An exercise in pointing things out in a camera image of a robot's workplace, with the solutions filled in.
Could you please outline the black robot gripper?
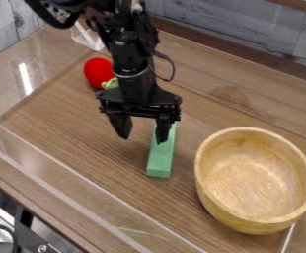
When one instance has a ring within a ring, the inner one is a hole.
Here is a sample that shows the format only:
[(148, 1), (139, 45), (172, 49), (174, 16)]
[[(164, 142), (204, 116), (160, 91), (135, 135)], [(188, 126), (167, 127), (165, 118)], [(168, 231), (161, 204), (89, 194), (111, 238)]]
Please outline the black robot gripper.
[(159, 87), (152, 72), (116, 72), (101, 87), (96, 92), (100, 112), (108, 117), (116, 134), (129, 138), (131, 117), (155, 119), (156, 143), (167, 142), (171, 126), (180, 120), (182, 99)]

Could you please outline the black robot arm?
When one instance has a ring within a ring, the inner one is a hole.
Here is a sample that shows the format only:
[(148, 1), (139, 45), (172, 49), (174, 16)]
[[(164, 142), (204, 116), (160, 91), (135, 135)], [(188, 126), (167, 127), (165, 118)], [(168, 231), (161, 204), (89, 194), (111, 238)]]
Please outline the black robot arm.
[(153, 60), (168, 59), (155, 50), (157, 29), (145, 0), (24, 0), (36, 15), (55, 28), (68, 29), (83, 18), (111, 54), (119, 86), (96, 93), (100, 112), (115, 132), (128, 138), (132, 118), (155, 119), (155, 140), (167, 142), (171, 125), (180, 120), (178, 95), (163, 90)]

